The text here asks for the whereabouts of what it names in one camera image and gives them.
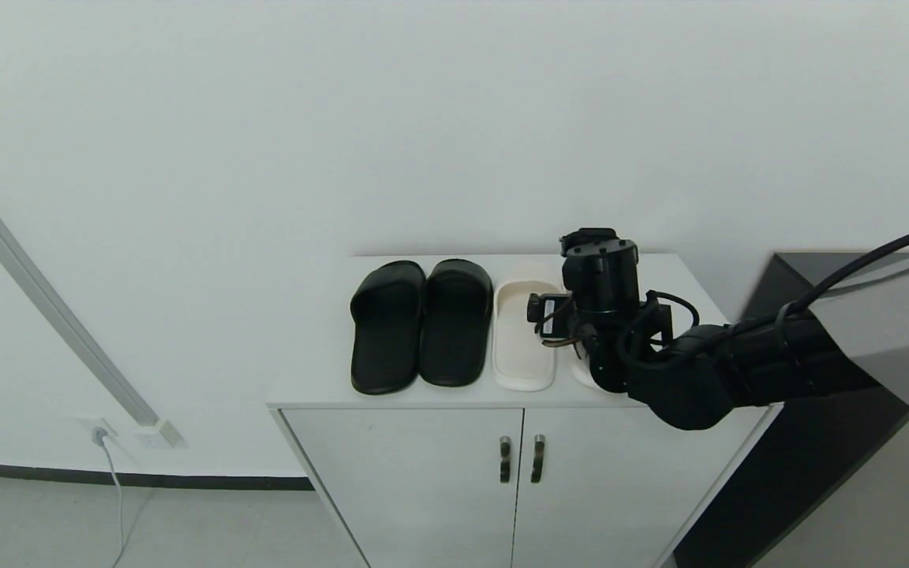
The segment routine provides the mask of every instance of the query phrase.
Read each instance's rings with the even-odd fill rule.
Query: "gray floor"
[[[119,568],[351,568],[310,491],[125,489]],[[103,485],[0,479],[0,568],[110,568],[117,496]]]

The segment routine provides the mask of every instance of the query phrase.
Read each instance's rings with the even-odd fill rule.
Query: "slide sandal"
[[[557,294],[559,275],[540,263],[511,270],[494,297],[493,370],[510,391],[542,391],[556,376],[556,349],[541,344],[528,323],[528,295]]]
[[[591,376],[591,370],[588,369],[588,364],[584,360],[578,358],[576,353],[571,353],[570,360],[570,371],[574,374],[574,378],[577,379],[578,383],[583,384],[585,387],[593,389],[593,391],[605,392],[608,394],[621,394],[618,392],[612,392],[605,390],[604,388],[598,386],[598,383],[595,382],[595,378]]]
[[[350,374],[364,394],[400,391],[416,378],[426,276],[418,263],[386,263],[357,288],[350,314],[357,324]]]
[[[493,283],[483,267],[443,261],[426,281],[419,374],[440,386],[472,384],[486,364]]]

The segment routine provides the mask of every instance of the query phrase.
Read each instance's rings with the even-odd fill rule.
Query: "wire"
[[[859,256],[854,259],[854,261],[851,261],[839,270],[834,271],[833,274],[830,274],[819,282],[819,284],[816,284],[809,289],[809,291],[798,298],[797,301],[791,302],[791,305],[787,307],[787,315],[793,316],[794,314],[805,312],[805,310],[812,305],[812,302],[815,302],[816,299],[823,294],[826,294],[830,288],[833,288],[845,278],[868,267],[871,263],[880,261],[881,259],[886,258],[886,256],[890,256],[894,252],[898,252],[900,249],[905,249],[906,247],[909,247],[909,234],[896,238],[894,241],[889,241],[886,245],[882,245],[879,248],[873,248],[872,251],[866,252],[865,255]],[[675,369],[681,366],[681,364],[685,364],[689,360],[692,360],[697,355],[700,355],[700,353],[706,352],[707,349],[712,349],[714,346],[718,346],[722,342],[727,341],[729,338],[736,337],[736,335],[748,334],[750,331],[760,330],[761,327],[767,327],[769,324],[775,323],[777,316],[778,312],[774,312],[767,316],[757,317],[757,319],[739,321],[739,323],[733,324],[725,334],[712,335],[712,337],[699,342],[699,344],[694,346],[693,349],[690,349],[690,351],[686,351],[685,353],[682,353],[682,355],[668,360],[668,362],[645,363],[632,358],[629,353],[620,353],[620,359],[624,363],[631,364],[631,366],[649,371]]]
[[[642,309],[641,314],[639,314],[639,316],[636,316],[636,317],[634,317],[634,319],[631,319],[628,321],[627,325],[623,328],[623,331],[619,332],[619,337],[620,338],[629,337],[629,334],[632,334],[632,332],[634,332],[634,330],[636,330],[636,328],[638,328],[639,324],[642,324],[643,320],[647,320],[650,316],[654,316],[653,307]]]
[[[551,339],[542,339],[542,345],[544,346],[570,346],[580,342],[581,338],[569,338],[569,339],[559,339],[559,341],[552,341]]]
[[[819,296],[826,294],[827,290],[836,286],[836,284],[840,283],[844,278],[847,278],[855,272],[858,272],[858,270],[862,270],[866,266],[869,266],[871,263],[884,259],[886,256],[890,256],[894,252],[899,251],[899,249],[904,249],[906,247],[909,247],[909,234],[905,234],[905,236],[897,238],[895,241],[887,242],[886,245],[882,245],[880,248],[874,248],[872,251],[866,252],[865,255],[861,255],[854,259],[854,261],[846,263],[843,268],[840,268],[833,274],[824,278],[819,284],[816,284],[811,290],[806,292],[805,295],[792,303],[791,307],[787,309],[787,313],[805,312],[805,309],[808,308],[812,302],[815,302]]]
[[[118,565],[118,562],[122,561],[122,556],[125,554],[125,546],[128,544],[125,540],[125,520],[124,520],[124,506],[122,498],[122,483],[118,482],[118,473],[114,471],[114,461],[111,460],[111,452],[107,449],[107,443],[104,440],[107,439],[107,435],[101,438],[100,446],[104,449],[104,455],[107,456],[107,466],[111,467],[111,479],[114,480],[114,486],[118,488],[118,556],[114,559],[114,564],[111,564],[111,568],[115,568]]]
[[[693,323],[690,324],[690,327],[696,327],[700,324],[700,312],[697,312],[696,306],[693,306],[692,303],[686,301],[686,299],[679,298],[679,296],[674,294],[669,294],[668,292],[659,292],[656,290],[647,291],[647,299],[652,299],[652,297],[659,297],[667,299],[667,301],[672,301],[688,309],[690,316],[693,316]]]

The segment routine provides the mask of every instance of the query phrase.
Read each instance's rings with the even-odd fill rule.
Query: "label sticker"
[[[542,319],[546,319],[546,317],[549,317],[549,314],[551,314],[553,312],[553,310],[555,310],[555,309],[556,309],[556,301],[545,301],[545,313],[542,314]],[[542,332],[544,332],[544,334],[546,334],[546,335],[549,335],[552,333],[552,319],[548,319],[545,321],[544,324],[542,324]]]

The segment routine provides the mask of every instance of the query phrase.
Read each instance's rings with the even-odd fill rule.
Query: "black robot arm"
[[[711,428],[732,409],[879,386],[840,351],[809,306],[841,280],[909,245],[909,234],[837,270],[779,312],[700,326],[664,292],[638,295],[638,248],[611,229],[560,238],[570,294],[533,295],[528,321],[548,346],[573,346],[595,384],[627,392],[682,429]],[[672,337],[668,299],[693,326]]]
[[[737,324],[692,327],[653,362],[620,355],[629,396],[681,429],[711,428],[735,407],[879,386],[808,312],[743,334]]]

